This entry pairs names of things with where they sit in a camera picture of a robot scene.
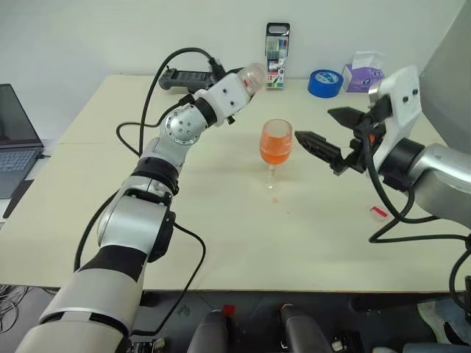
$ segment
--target small red object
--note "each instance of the small red object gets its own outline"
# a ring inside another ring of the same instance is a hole
[[[235,305],[228,305],[228,304],[226,304],[226,305],[222,308],[222,312],[223,312],[224,315],[226,315],[226,316],[234,316],[234,314],[236,313],[236,306],[235,306]]]
[[[376,207],[376,206],[371,207],[370,211],[376,212],[378,215],[380,215],[381,217],[384,217],[384,218],[386,218],[388,216],[388,214],[386,212],[384,212],[382,209],[380,209],[379,207]]]

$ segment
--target white wall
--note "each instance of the white wall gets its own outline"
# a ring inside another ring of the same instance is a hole
[[[53,138],[108,74],[153,73],[174,49],[200,46],[228,68],[262,61],[267,21],[291,23],[290,77],[341,70],[357,49],[388,55],[388,72],[422,70],[464,1],[0,0],[0,82]]]

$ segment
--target laptop keyboard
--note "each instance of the laptop keyboard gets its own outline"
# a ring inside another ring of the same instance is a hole
[[[1,171],[23,171],[27,166],[35,150],[0,152]]]

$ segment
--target electrical wire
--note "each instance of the electrical wire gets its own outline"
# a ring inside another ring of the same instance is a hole
[[[12,310],[13,310],[13,312],[15,313],[15,316],[13,317],[12,322],[10,323],[10,325],[9,325],[6,329],[3,328],[3,323],[2,323],[4,316],[0,317],[0,334],[10,331],[11,328],[13,327],[13,325],[14,325],[14,324],[16,323],[16,321],[18,320],[18,305],[14,304],[14,303],[12,303],[12,302],[10,302],[10,301],[9,301],[9,303],[10,303],[10,305],[11,305],[11,310],[9,310],[9,311],[12,311]]]
[[[397,211],[396,207],[391,203],[389,197],[387,196],[381,181],[379,179],[378,173],[375,168],[375,163],[373,161],[373,154],[371,152],[371,146],[369,144],[369,136],[368,132],[362,132],[362,140],[363,140],[363,147],[364,147],[364,157],[366,161],[366,168],[368,169],[369,177],[372,181],[373,187],[376,190],[376,193],[380,197],[381,201],[384,203],[388,211],[395,217],[398,218],[401,222],[407,224],[420,224],[426,223],[430,221],[435,221],[438,217],[432,215],[429,217],[424,218],[406,218],[405,216],[401,215],[399,211]]]
[[[370,179],[372,180],[372,183],[376,189],[376,192],[381,198],[381,201],[386,205],[389,212],[391,212],[392,215],[394,216],[394,219],[392,219],[387,225],[379,229],[374,235],[372,235],[369,238],[368,241],[370,243],[400,243],[404,241],[416,241],[416,240],[462,240],[464,241],[466,244],[467,250],[465,251],[465,253],[463,253],[462,256],[460,256],[460,258],[456,261],[455,265],[453,266],[450,272],[448,287],[450,290],[450,296],[452,300],[461,309],[463,309],[464,312],[471,314],[470,309],[467,308],[466,305],[459,299],[458,294],[456,293],[456,287],[455,287],[456,275],[458,273],[458,270],[460,269],[464,261],[466,261],[466,259],[471,256],[471,234],[468,235],[467,237],[464,235],[437,234],[437,235],[417,235],[417,236],[412,236],[412,237],[380,239],[382,235],[386,234],[389,230],[397,226],[400,222],[408,223],[408,224],[421,224],[421,223],[426,223],[429,221],[435,221],[436,219],[439,219],[439,218],[435,216],[424,217],[424,218],[406,218],[408,212],[411,210],[412,206],[414,206],[414,202],[415,202],[415,193],[412,188],[408,189],[408,198],[407,198],[405,207],[400,212],[396,210],[396,208],[392,205],[391,201],[386,195],[386,192],[384,191],[383,186],[380,183],[379,176],[373,162],[373,155],[371,153],[371,146],[369,144],[368,134],[364,132],[362,135],[363,135],[362,140],[363,140],[363,145],[364,145],[364,156],[365,156],[366,166],[368,168]]]
[[[202,253],[201,253],[201,260],[199,261],[198,265],[196,266],[196,268],[194,269],[193,271],[193,274],[191,275],[188,283],[186,284],[186,286],[183,288],[182,292],[180,293],[180,295],[178,296],[177,300],[175,301],[175,303],[171,306],[170,310],[167,312],[167,315],[165,315],[165,317],[163,318],[163,320],[160,322],[160,325],[157,327],[157,329],[153,330],[153,331],[143,331],[143,330],[140,330],[140,329],[134,329],[131,333],[131,335],[138,335],[138,336],[156,336],[158,335],[158,333],[162,330],[162,328],[164,327],[164,325],[166,324],[166,322],[168,321],[168,319],[170,318],[171,314],[173,314],[173,312],[175,311],[175,309],[178,307],[178,305],[180,304],[180,302],[182,301],[183,297],[185,296],[186,292],[188,291],[188,289],[190,288],[190,285],[191,283],[193,282],[193,279],[194,277],[196,276],[196,274],[198,273],[198,270],[199,268],[201,267],[201,265],[203,264],[203,261],[205,260],[205,257],[206,257],[206,245],[205,245],[205,242],[203,241],[203,239],[201,239],[196,233],[193,233],[191,230],[188,230],[182,226],[180,226],[179,224],[175,223],[174,224],[175,228],[181,230],[182,232],[185,232],[186,234],[190,235],[191,237],[195,238],[196,240],[198,240],[199,244],[201,244],[201,247],[202,247]]]
[[[145,127],[159,127],[160,124],[162,123],[163,119],[165,119],[165,117],[172,111],[174,110],[175,108],[178,108],[180,106],[180,103],[176,103],[174,105],[172,105],[170,108],[168,108],[165,112],[163,112],[163,114],[160,116],[160,119],[158,120],[157,123],[155,124],[144,124]],[[121,141],[121,143],[126,147],[128,148],[133,154],[135,154],[136,156],[140,156],[139,152],[131,146],[130,143],[128,143],[124,138],[123,136],[121,135],[121,129],[125,126],[129,126],[129,125],[137,125],[137,126],[140,126],[141,123],[138,123],[137,121],[125,121],[124,123],[121,123],[119,124],[117,127],[116,127],[116,136],[118,137],[118,139]]]
[[[471,246],[467,246],[467,250],[463,253],[462,256],[456,261],[455,265],[451,269],[450,273],[450,280],[448,282],[448,287],[450,289],[451,299],[458,305],[461,309],[463,309],[466,313],[471,315],[471,311],[464,303],[459,299],[458,294],[456,293],[455,282],[456,282],[456,274],[458,273],[459,268],[463,265],[463,262],[467,260],[468,257],[471,255]]]
[[[85,247],[85,243],[87,242],[88,235],[90,234],[91,229],[93,228],[93,225],[95,224],[96,220],[98,217],[102,214],[102,212],[105,210],[106,206],[108,206],[113,200],[113,197],[115,197],[116,191],[113,195],[108,197],[105,202],[99,207],[98,210],[96,210],[95,214],[91,218],[91,220],[88,222],[85,230],[83,231],[82,237],[80,238],[79,245],[77,246],[77,250],[75,251],[75,258],[74,258],[74,272],[77,271],[80,268],[80,259],[82,258],[82,253],[83,253],[83,248]]]
[[[0,288],[0,334],[10,331],[18,320],[18,305],[28,293],[28,287],[2,286]],[[7,328],[3,327],[3,320],[8,313],[14,312],[14,317]]]
[[[205,50],[200,49],[200,48],[182,48],[174,51],[171,53],[160,65],[159,69],[157,70],[157,73],[154,76],[154,79],[152,80],[152,83],[149,87],[149,92],[147,93],[146,101],[144,102],[144,107],[142,109],[142,116],[141,116],[141,124],[139,127],[139,155],[142,154],[143,151],[143,144],[144,144],[144,124],[146,123],[146,115],[147,115],[147,110],[149,108],[149,103],[150,99],[152,97],[152,93],[154,92],[155,86],[157,84],[157,81],[159,80],[160,75],[163,73],[163,70],[166,68],[166,66],[170,63],[170,61],[183,53],[200,53],[203,54],[205,57],[207,57],[209,60],[212,58]]]
[[[143,152],[143,149],[144,149],[144,127],[147,126],[147,127],[157,127],[160,125],[160,123],[163,121],[163,119],[175,108],[179,107],[181,105],[181,102],[177,103],[177,104],[174,104],[173,106],[171,106],[170,108],[168,108],[163,114],[162,116],[160,117],[160,119],[158,120],[158,122],[156,124],[146,124],[146,114],[147,114],[147,110],[149,108],[149,103],[150,103],[150,99],[152,97],[152,93],[154,92],[154,89],[155,89],[155,86],[157,84],[157,81],[160,77],[160,75],[162,74],[163,72],[163,69],[169,64],[169,62],[176,56],[180,55],[180,54],[183,54],[183,53],[189,53],[189,52],[196,52],[196,53],[200,53],[200,54],[203,54],[204,56],[206,56],[209,60],[212,59],[212,57],[204,50],[200,49],[200,48],[183,48],[183,49],[179,49],[179,50],[176,50],[174,51],[173,53],[171,53],[162,63],[162,65],[159,67],[159,69],[157,70],[157,73],[155,74],[154,76],[154,79],[152,80],[152,84],[150,85],[150,88],[149,88],[149,92],[147,93],[147,97],[146,97],[146,101],[144,102],[144,108],[143,108],[143,111],[142,111],[142,116],[141,116],[141,122],[138,123],[138,122],[134,122],[134,121],[127,121],[127,122],[124,122],[124,123],[121,123],[119,124],[117,127],[116,127],[116,136],[118,137],[118,139],[123,143],[124,146],[126,146],[132,153],[134,153],[135,155],[137,155],[138,157],[140,157],[142,155],[142,152]],[[134,149],[121,135],[121,129],[124,127],[124,126],[128,126],[128,125],[139,125],[139,143],[138,143],[138,150]],[[81,262],[81,257],[82,257],[82,253],[83,253],[83,248],[85,247],[85,243],[88,239],[88,236],[90,234],[90,231],[91,229],[93,228],[93,225],[96,223],[96,220],[98,219],[98,217],[102,214],[103,210],[106,208],[106,206],[109,205],[109,203],[111,202],[111,200],[113,199],[113,197],[116,195],[116,193],[114,193],[112,196],[110,196],[100,207],[99,209],[95,212],[95,214],[93,215],[92,219],[88,222],[86,228],[85,228],[85,231],[83,232],[82,234],[82,237],[80,238],[80,242],[79,242],[79,245],[77,247],[77,251],[75,253],[75,258],[74,258],[74,271],[77,271],[79,268],[80,268],[80,262]],[[181,294],[179,295],[178,299],[176,300],[176,302],[172,305],[172,307],[170,308],[170,311],[167,313],[167,315],[163,318],[163,320],[160,322],[160,325],[158,326],[158,328],[154,331],[142,331],[142,330],[134,330],[132,331],[132,334],[133,335],[143,335],[143,336],[153,336],[153,335],[157,335],[163,328],[163,326],[165,325],[165,323],[168,321],[168,319],[170,318],[171,314],[175,311],[175,309],[177,308],[178,304],[182,301],[184,295],[186,294],[186,292],[188,291],[188,288],[190,287],[191,283],[193,282],[193,279],[194,277],[196,276],[196,274],[198,273],[198,270],[201,268],[202,264],[203,264],[203,261],[205,259],[205,256],[206,256],[206,245],[205,245],[205,242],[203,241],[203,239],[201,239],[197,234],[195,234],[194,232],[188,230],[188,229],[185,229],[184,227],[180,226],[179,224],[174,224],[174,226],[181,230],[182,232],[185,232],[187,233],[188,235],[190,235],[191,237],[195,238],[196,240],[198,240],[198,242],[201,244],[201,247],[202,247],[202,256],[201,256],[201,260],[199,261],[198,265],[196,266],[196,268],[194,269],[194,272],[193,274],[191,275],[188,283],[186,284],[186,286],[183,288]]]

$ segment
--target white table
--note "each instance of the white table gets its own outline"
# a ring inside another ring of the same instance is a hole
[[[72,271],[74,252],[96,208],[132,172],[136,157],[114,135],[119,122],[137,120],[151,81],[111,76],[64,135],[11,219],[0,231],[0,282],[60,286]],[[262,92],[236,123],[204,133],[189,152],[172,209],[177,221],[206,242],[208,256],[193,289],[202,290],[447,290],[451,266],[463,252],[456,241],[369,244],[383,224],[369,209],[381,206],[369,180],[354,171],[334,176],[328,165],[294,141],[279,168],[274,190],[265,187],[258,154],[261,127],[284,118],[294,129],[311,129],[340,146],[352,132],[327,113],[350,105],[366,109],[366,95],[342,93],[318,99],[305,80],[287,81],[283,92]],[[156,92],[155,121],[177,100]],[[151,129],[146,138],[153,136]],[[137,128],[127,138],[137,140]],[[412,138],[441,141],[425,118]],[[404,197],[389,193],[402,204]],[[413,209],[412,215],[424,215]],[[467,234],[450,221],[401,225],[390,236],[446,232]],[[97,250],[92,233],[83,261]],[[146,270],[146,289],[181,289],[199,261],[199,244],[175,231],[167,255]],[[464,271],[471,270],[466,264]]]

